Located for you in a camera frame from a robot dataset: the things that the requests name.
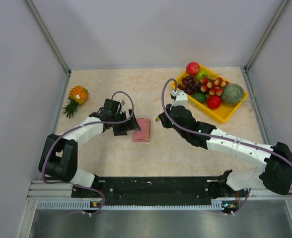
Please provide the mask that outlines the pink express box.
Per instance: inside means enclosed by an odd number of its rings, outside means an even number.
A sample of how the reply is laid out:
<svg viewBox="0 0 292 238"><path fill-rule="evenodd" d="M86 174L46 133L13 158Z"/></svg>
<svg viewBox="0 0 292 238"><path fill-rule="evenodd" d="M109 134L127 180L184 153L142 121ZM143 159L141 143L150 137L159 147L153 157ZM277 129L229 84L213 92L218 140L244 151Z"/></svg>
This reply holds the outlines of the pink express box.
<svg viewBox="0 0 292 238"><path fill-rule="evenodd" d="M134 142L150 142L150 119L137 118L137 123L140 130L135 130L133 133Z"/></svg>

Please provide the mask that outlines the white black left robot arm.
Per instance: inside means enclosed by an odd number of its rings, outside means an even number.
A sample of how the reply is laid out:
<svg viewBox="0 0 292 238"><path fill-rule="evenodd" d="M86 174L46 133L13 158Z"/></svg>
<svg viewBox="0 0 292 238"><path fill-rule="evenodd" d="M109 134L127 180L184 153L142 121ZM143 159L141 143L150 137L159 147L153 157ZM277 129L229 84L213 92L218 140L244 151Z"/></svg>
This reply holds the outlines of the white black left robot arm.
<svg viewBox="0 0 292 238"><path fill-rule="evenodd" d="M38 170L41 179L47 177L59 182L82 186L88 196L96 196L100 185L98 176L78 166L78 150L93 137L112 129L114 136L127 135L131 130L140 130L134 115L134 105L126 112L123 103L106 99L103 107L91 113L82 123L60 134L50 134L45 141Z"/></svg>

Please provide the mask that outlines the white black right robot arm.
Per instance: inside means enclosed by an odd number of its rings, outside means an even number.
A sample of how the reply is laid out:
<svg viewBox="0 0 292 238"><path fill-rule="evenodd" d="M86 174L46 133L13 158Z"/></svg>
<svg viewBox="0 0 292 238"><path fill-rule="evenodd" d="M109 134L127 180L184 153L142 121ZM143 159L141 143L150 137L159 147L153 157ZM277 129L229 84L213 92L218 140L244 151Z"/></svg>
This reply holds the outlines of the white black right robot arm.
<svg viewBox="0 0 292 238"><path fill-rule="evenodd" d="M158 116L162 126L174 129L192 146L223 152L254 165L250 170L224 172L219 183L222 195L231 196L244 188L266 188L279 195L292 195L292 152L286 144L253 143L197 121L184 106L162 104L162 108Z"/></svg>

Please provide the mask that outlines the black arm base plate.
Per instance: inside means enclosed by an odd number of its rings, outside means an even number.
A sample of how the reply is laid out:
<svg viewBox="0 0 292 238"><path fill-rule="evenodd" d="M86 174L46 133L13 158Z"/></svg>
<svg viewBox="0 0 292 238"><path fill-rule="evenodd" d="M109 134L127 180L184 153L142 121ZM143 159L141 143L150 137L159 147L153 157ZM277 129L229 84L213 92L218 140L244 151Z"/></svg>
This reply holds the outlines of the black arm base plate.
<svg viewBox="0 0 292 238"><path fill-rule="evenodd" d="M245 197L218 177L100 177L93 185L106 205L210 205L213 199Z"/></svg>

